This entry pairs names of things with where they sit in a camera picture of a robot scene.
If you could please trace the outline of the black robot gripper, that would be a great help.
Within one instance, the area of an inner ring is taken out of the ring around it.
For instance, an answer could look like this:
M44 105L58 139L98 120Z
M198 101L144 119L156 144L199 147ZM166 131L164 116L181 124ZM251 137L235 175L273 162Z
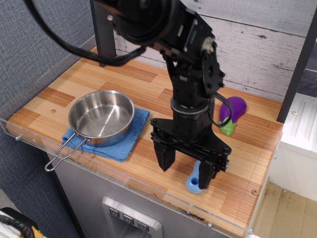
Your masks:
M201 161L200 189L207 189L217 173L228 168L231 148L213 132L208 113L196 118L174 113L173 119L153 118L150 124L158 164L164 172L175 162L175 151Z

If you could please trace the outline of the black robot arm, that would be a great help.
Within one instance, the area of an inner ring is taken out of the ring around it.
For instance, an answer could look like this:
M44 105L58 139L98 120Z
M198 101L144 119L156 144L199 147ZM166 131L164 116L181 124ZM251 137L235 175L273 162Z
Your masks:
M166 171L179 151L200 161L199 188L205 189L228 165L231 148L213 132L215 101L224 73L216 58L211 27L178 0L100 0L112 28L125 40L158 51L172 82L172 119L151 120L158 164Z

